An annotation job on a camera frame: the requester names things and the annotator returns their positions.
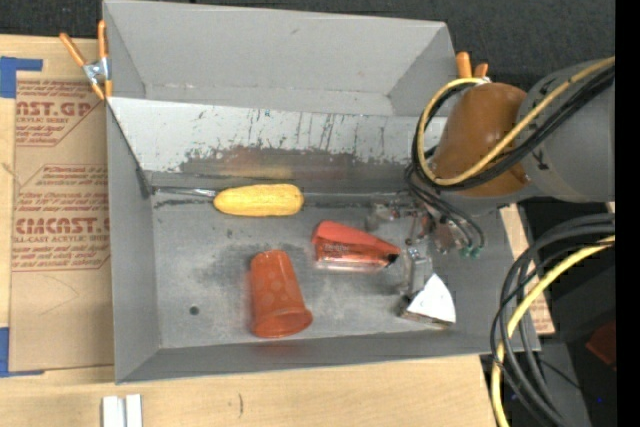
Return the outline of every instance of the white plastic piece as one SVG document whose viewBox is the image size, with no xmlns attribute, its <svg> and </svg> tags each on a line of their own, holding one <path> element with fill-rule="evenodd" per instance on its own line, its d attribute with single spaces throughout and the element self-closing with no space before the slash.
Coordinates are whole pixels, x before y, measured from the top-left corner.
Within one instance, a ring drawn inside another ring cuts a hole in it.
<svg viewBox="0 0 640 427">
<path fill-rule="evenodd" d="M 142 396 L 103 397 L 102 427 L 142 427 Z"/>
<path fill-rule="evenodd" d="M 432 274 L 424 288 L 416 295 L 407 307 L 409 313 L 421 317 L 454 324 L 456 321 L 456 307 L 453 304 L 451 292 L 440 276 Z"/>
</svg>

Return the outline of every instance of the blue tape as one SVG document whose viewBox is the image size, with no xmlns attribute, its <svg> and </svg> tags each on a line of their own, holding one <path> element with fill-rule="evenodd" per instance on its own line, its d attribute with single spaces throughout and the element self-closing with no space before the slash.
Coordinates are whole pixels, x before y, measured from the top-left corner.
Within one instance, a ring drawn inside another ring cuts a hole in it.
<svg viewBox="0 0 640 427">
<path fill-rule="evenodd" d="M 16 97 L 17 71 L 42 71 L 42 59 L 0 57 L 0 98 Z"/>
<path fill-rule="evenodd" d="M 9 328 L 0 328 L 0 379 L 18 375 L 38 375 L 42 372 L 9 372 Z"/>
</svg>

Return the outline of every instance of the yellow cable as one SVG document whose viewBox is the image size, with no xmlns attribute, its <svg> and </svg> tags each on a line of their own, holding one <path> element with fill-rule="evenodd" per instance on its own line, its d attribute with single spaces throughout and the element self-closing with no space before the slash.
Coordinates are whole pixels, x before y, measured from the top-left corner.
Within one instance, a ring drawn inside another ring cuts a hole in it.
<svg viewBox="0 0 640 427">
<path fill-rule="evenodd" d="M 576 251 L 575 253 L 569 255 L 562 262 L 556 265 L 553 269 L 547 272 L 540 281 L 536 284 L 535 287 L 531 289 L 531 291 L 525 296 L 523 301 L 518 304 L 518 307 L 513 312 L 513 315 L 509 319 L 507 323 L 507 335 L 509 338 L 513 336 L 513 333 L 516 330 L 520 320 L 527 312 L 531 304 L 536 300 L 536 298 L 551 284 L 553 283 L 558 276 L 560 276 L 567 269 L 573 267 L 578 262 L 581 262 L 585 258 L 610 247 L 613 242 L 615 242 L 616 237 L 612 235 L 611 237 L 604 238 L 599 242 L 603 246 L 588 246 L 580 251 Z M 498 345 L 498 360 L 500 363 L 504 361 L 504 342 L 500 342 Z M 502 406 L 502 397 L 500 393 L 500 366 L 497 362 L 493 363 L 491 368 L 491 403 L 493 404 L 493 410 L 496 415 L 496 420 L 500 427 L 509 427 L 509 421 L 504 412 L 504 408 Z"/>
<path fill-rule="evenodd" d="M 551 93 L 549 93 L 538 105 L 536 105 L 535 108 L 531 109 L 527 115 L 522 118 L 522 120 L 511 129 L 511 131 L 509 131 L 509 133 L 489 152 L 487 153 L 487 155 L 485 155 L 482 159 L 480 159 L 476 164 L 474 164 L 473 166 L 471 166 L 469 169 L 467 169 L 466 171 L 464 171 L 463 173 L 451 177 L 451 178 L 439 178 L 437 177 L 433 171 L 429 168 L 427 161 L 424 157 L 424 130 L 425 130 L 425 123 L 426 120 L 428 119 L 428 117 L 431 114 L 431 110 L 433 109 L 433 106 L 435 105 L 435 102 L 438 100 L 438 98 L 440 98 L 442 96 L 442 94 L 444 94 L 446 91 L 448 91 L 449 89 L 451 89 L 452 87 L 454 87 L 454 85 L 459 85 L 463 82 L 475 82 L 476 80 L 478 82 L 481 82 L 482 79 L 458 79 L 458 80 L 454 80 L 452 82 L 449 82 L 449 84 L 445 85 L 444 87 L 442 87 L 437 93 L 436 95 L 433 97 L 433 99 L 429 102 L 429 104 L 427 104 L 427 106 L 425 107 L 425 110 L 422 112 L 422 116 L 420 116 L 420 120 L 418 122 L 418 137 L 417 137 L 417 141 L 416 143 L 418 144 L 418 151 L 416 152 L 418 154 L 418 160 L 420 162 L 420 167 L 422 168 L 422 171 L 424 171 L 424 173 L 429 177 L 430 180 L 432 180 L 434 183 L 438 184 L 438 185 L 455 185 L 457 183 L 460 183 L 464 180 L 466 180 L 467 178 L 470 178 L 471 176 L 474 176 L 476 174 L 478 174 L 480 171 L 482 171 L 482 169 L 489 164 L 494 158 L 496 158 L 498 155 L 500 155 L 500 153 L 502 153 L 502 151 L 509 145 L 511 144 L 511 142 L 513 142 L 513 140 L 520 134 L 520 132 L 522 132 L 524 130 L 524 128 L 536 117 L 538 116 L 538 114 L 540 114 L 540 112 L 547 107 L 547 105 L 549 105 L 551 102 L 553 102 L 558 96 L 560 96 L 562 93 L 564 93 L 569 86 L 571 86 L 572 84 L 574 84 L 575 82 L 579 82 L 580 80 L 582 80 L 583 78 L 585 78 L 586 76 L 602 69 L 605 68 L 613 63 L 615 63 L 615 56 L 613 57 L 609 57 L 607 59 L 603 59 L 602 61 L 597 62 L 596 64 L 593 64 L 591 66 L 588 66 L 587 68 L 585 68 L 584 70 L 576 73 L 575 75 L 573 75 L 571 78 L 569 78 L 569 80 L 563 82 L 559 87 L 557 87 L 556 89 L 554 89 Z"/>
</svg>

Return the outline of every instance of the cardboard box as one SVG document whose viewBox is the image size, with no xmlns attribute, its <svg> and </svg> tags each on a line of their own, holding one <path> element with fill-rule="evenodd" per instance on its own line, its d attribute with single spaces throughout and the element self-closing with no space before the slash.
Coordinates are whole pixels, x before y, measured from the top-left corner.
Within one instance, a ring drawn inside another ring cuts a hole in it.
<svg viewBox="0 0 640 427">
<path fill-rule="evenodd" d="M 0 54 L 44 63 L 18 73 L 12 102 L 9 369 L 112 363 L 105 106 L 57 38 L 3 36 Z"/>
</svg>

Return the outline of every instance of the yellow corn toy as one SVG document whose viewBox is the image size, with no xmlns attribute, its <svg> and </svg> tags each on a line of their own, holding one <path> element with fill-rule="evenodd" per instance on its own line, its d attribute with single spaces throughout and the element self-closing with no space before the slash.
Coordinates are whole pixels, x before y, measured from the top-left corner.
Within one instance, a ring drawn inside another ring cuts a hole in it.
<svg viewBox="0 0 640 427">
<path fill-rule="evenodd" d="M 220 212 L 248 217 L 294 215 L 303 204 L 302 192 L 290 184 L 235 187 L 218 193 L 213 200 Z"/>
</svg>

